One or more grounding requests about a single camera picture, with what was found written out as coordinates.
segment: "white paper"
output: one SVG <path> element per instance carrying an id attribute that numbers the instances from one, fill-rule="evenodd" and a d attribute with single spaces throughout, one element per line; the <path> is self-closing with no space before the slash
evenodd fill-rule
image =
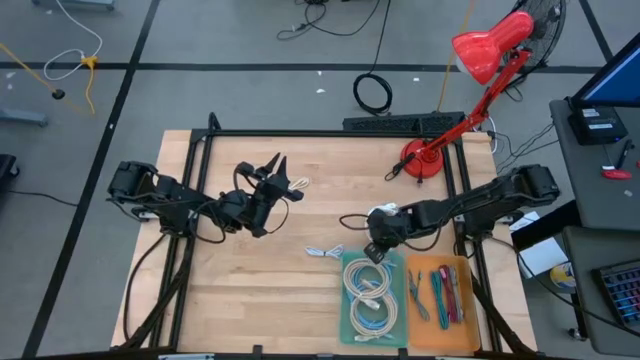
<path id="1" fill-rule="evenodd" d="M 532 211 L 525 214 L 522 219 L 509 226 L 509 229 L 513 232 L 521 229 L 534 221 L 540 219 L 537 212 Z M 556 240 L 552 237 L 541 241 L 530 248 L 520 251 L 522 260 L 527 264 L 529 269 L 533 272 L 533 275 L 543 273 L 556 265 L 564 264 L 569 259 L 564 254 Z M 531 278 L 531 273 L 527 271 L 527 268 L 522 265 L 522 261 L 518 258 L 518 265 L 525 278 Z"/>

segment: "black keyboard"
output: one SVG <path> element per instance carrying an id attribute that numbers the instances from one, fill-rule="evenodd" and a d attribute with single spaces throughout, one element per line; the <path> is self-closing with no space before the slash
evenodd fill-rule
<path id="1" fill-rule="evenodd" d="M 346 118 L 344 130 L 356 131 L 415 131 L 424 134 L 443 134 L 464 120 L 464 112 L 369 116 Z"/>
<path id="2" fill-rule="evenodd" d="M 640 259 L 593 270 L 618 323 L 640 324 Z"/>

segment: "wooden table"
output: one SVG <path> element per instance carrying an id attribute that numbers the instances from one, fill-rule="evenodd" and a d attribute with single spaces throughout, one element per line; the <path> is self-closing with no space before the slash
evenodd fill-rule
<path id="1" fill-rule="evenodd" d="M 157 161 L 160 173 L 176 179 L 182 177 L 189 136 L 190 131 L 165 132 Z M 248 353 L 253 345 L 261 344 L 265 353 L 397 354 L 395 349 L 347 346 L 339 342 L 340 262 L 310 257 L 304 249 L 312 246 L 328 250 L 338 244 L 345 244 L 347 249 L 362 249 L 368 242 L 365 234 L 342 227 L 339 216 L 366 214 L 371 207 L 387 202 L 403 205 L 447 197 L 443 171 L 425 180 L 420 188 L 406 174 L 389 182 L 383 179 L 406 142 L 407 139 L 394 138 L 216 137 L 206 194 L 217 197 L 220 191 L 233 189 L 231 175 L 239 162 L 260 166 L 277 152 L 288 156 L 290 179 L 306 176 L 311 185 L 303 190 L 303 201 L 290 204 L 289 218 L 277 233 L 255 239 L 243 231 L 229 235 L 220 245 L 197 242 L 178 350 Z M 191 187 L 195 187 L 201 148 L 196 155 Z M 496 176 L 486 134 L 465 134 L 464 150 L 472 187 Z M 459 193 L 462 186 L 455 155 L 452 167 Z M 266 228 L 275 228 L 284 213 L 285 207 L 277 205 Z M 133 264 L 157 240 L 158 230 L 155 221 L 141 226 Z M 199 234 L 217 239 L 220 231 L 209 220 L 201 219 Z M 497 226 L 494 234 L 511 241 L 506 226 Z M 411 241 L 424 246 L 433 241 L 433 236 Z M 450 222 L 429 253 L 451 254 L 453 241 Z M 167 244 L 165 241 L 146 259 L 134 281 L 130 331 L 144 320 L 156 302 Z M 483 247 L 496 308 L 522 341 L 536 349 L 515 254 L 490 241 L 484 242 Z M 399 250 L 411 252 L 402 246 Z M 473 260 L 471 267 L 475 270 Z M 173 307 L 169 308 L 165 314 L 168 320 L 173 315 Z M 476 308 L 483 348 L 491 349 L 484 311 L 478 303 Z M 169 327 L 163 326 L 161 343 L 166 343 Z M 112 343 L 121 344 L 123 340 L 121 309 Z M 409 354 L 442 354 L 442 351 L 409 348 Z"/>

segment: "red desk lamp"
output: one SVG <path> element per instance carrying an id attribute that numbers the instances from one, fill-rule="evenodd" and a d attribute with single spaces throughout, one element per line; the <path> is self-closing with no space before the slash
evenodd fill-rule
<path id="1" fill-rule="evenodd" d="M 439 138 L 427 142 L 416 139 L 407 144 L 400 154 L 405 171 L 419 179 L 432 177 L 443 166 L 441 149 L 483 123 L 489 116 L 493 100 L 505 89 L 509 81 L 531 56 L 531 51 L 517 47 L 533 31 L 533 19 L 524 11 L 516 11 L 488 32 L 468 32 L 453 38 L 453 48 L 458 55 L 458 67 L 467 70 L 481 85 L 488 83 L 500 67 L 505 53 L 509 63 L 487 89 L 484 96 L 460 124 Z"/>

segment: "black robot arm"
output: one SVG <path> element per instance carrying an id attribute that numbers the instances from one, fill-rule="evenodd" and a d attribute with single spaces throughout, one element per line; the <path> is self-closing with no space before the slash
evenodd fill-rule
<path id="1" fill-rule="evenodd" d="M 373 242 L 365 253 L 379 263 L 390 248 L 433 234 L 457 216 L 463 217 L 467 235 L 490 233 L 503 216 L 523 206 L 549 205 L 559 194 L 547 167 L 528 165 L 446 200 L 422 200 L 402 206 L 395 215 L 374 210 L 367 218 Z"/>
<path id="2" fill-rule="evenodd" d="M 189 235 L 191 220 L 198 214 L 211 219 L 225 233 L 245 228 L 254 237 L 261 237 L 268 233 L 264 225 L 278 200 L 286 198 L 295 202 L 304 196 L 298 190 L 289 190 L 286 156 L 278 170 L 271 174 L 279 157 L 280 153 L 257 169 L 246 162 L 240 163 L 233 172 L 234 190 L 220 193 L 218 199 L 192 190 L 172 177 L 158 174 L 153 165 L 123 161 L 107 190 L 111 195 L 109 200 L 138 205 L 134 214 L 142 211 L 156 214 L 160 220 L 160 231 L 169 235 Z M 238 175 L 251 184 L 253 194 L 238 188 Z"/>

